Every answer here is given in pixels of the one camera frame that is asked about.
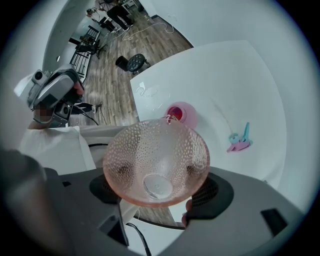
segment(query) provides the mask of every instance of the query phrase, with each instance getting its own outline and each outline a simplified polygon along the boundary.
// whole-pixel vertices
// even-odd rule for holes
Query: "black vent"
[[[91,193],[105,204],[116,204],[120,197],[109,186],[105,175],[94,178],[89,185]]]
[[[213,199],[218,193],[218,184],[210,179],[206,178],[203,185],[192,196],[192,207],[198,207],[206,204]]]

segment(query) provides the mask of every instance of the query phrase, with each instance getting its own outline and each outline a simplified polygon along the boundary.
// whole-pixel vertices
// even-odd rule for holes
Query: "bowl rim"
[[[149,119],[149,120],[144,120],[144,121],[139,121],[139,122],[136,122],[134,124],[131,124],[129,126],[127,126],[126,128],[124,128],[123,130],[121,130],[116,136],[114,136],[114,138],[112,139],[112,141],[109,143],[109,145],[111,143],[113,143],[113,141],[116,140],[117,137],[119,137],[122,133],[124,133],[128,128],[130,127],[133,127],[133,126],[136,126],[137,124],[141,124],[141,123],[149,123],[149,122],[152,122],[152,121],[158,121],[158,120],[161,120],[163,119],[164,121],[166,120],[166,118],[158,118],[158,119]],[[121,189],[118,189],[117,186],[112,182],[112,179],[111,177],[108,175],[108,171],[106,170],[105,166],[107,164],[105,164],[105,160],[106,160],[106,155],[108,154],[108,151],[109,151],[109,146],[107,147],[107,150],[104,154],[104,157],[103,157],[103,163],[102,163],[102,169],[103,169],[103,174],[104,174],[104,177],[106,179],[106,181],[108,182],[109,186],[111,187],[111,189],[114,191],[114,193],[116,193],[120,198],[128,201],[129,203],[132,203],[134,205],[137,205],[137,206],[140,206],[140,207],[149,207],[149,208],[163,208],[163,207],[169,207],[169,206],[173,206],[173,205],[176,205],[186,199],[188,199],[189,197],[191,197],[192,195],[194,195],[200,188],[201,186],[203,185],[203,183],[205,182],[205,180],[207,179],[207,176],[209,174],[209,170],[210,170],[210,153],[209,153],[209,149],[208,149],[208,146],[205,142],[205,140],[201,137],[201,135],[196,132],[194,129],[188,127],[187,125],[181,123],[180,121],[177,121],[177,120],[174,120],[174,119],[171,119],[170,120],[171,122],[177,122],[179,123],[180,125],[182,126],[185,126],[186,128],[190,129],[192,132],[194,132],[203,142],[204,144],[204,149],[206,151],[206,155],[207,155],[207,159],[206,159],[206,167],[205,167],[205,170],[204,170],[204,174],[206,175],[202,175],[202,177],[199,179],[198,183],[190,190],[189,193],[183,195],[183,196],[180,196],[178,198],[175,198],[173,200],[169,200],[169,201],[166,201],[166,202],[150,202],[150,203],[146,203],[144,201],[141,201],[141,200],[137,200],[137,199],[133,199],[129,196],[127,196],[125,193],[122,192]]]

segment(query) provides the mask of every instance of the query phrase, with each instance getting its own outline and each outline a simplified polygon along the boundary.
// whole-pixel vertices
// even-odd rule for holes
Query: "wooden floor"
[[[131,8],[134,26],[127,35],[132,35],[156,23],[164,21],[159,17],[149,19],[144,12]],[[116,34],[107,34],[103,29],[99,36],[100,42],[105,42],[105,52],[99,59],[93,55],[90,60],[87,77],[84,81],[86,103],[93,105],[102,102],[102,112],[88,113],[98,124],[108,126],[128,126],[139,121],[130,79],[134,77],[130,72],[124,72],[115,65],[119,56],[129,59],[135,54],[143,54],[151,65],[154,65],[172,55],[187,50],[189,44],[175,31],[166,33],[164,24],[156,24],[145,31],[133,36],[132,40],[123,41],[126,32],[119,36],[122,29]],[[172,27],[167,24],[167,31]],[[83,115],[73,115],[69,121],[70,126],[90,126],[95,123]],[[147,221],[181,227],[171,216],[169,208],[140,208],[140,218]]]

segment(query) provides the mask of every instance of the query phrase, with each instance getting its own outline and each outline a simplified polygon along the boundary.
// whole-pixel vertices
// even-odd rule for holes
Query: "white countertop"
[[[195,130],[208,146],[211,166],[277,188],[286,157],[285,113],[269,69],[249,42],[211,43],[180,52],[130,83],[140,121],[161,118],[170,104],[187,102],[197,111]],[[144,93],[139,87],[145,87]],[[253,145],[227,153],[229,135],[242,136],[247,122]]]

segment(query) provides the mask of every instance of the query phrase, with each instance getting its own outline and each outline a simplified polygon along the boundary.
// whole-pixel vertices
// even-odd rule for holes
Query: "textured glass bowl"
[[[103,172],[113,191],[142,207],[168,207],[207,178],[210,156],[194,130],[165,118],[133,124],[108,145]]]

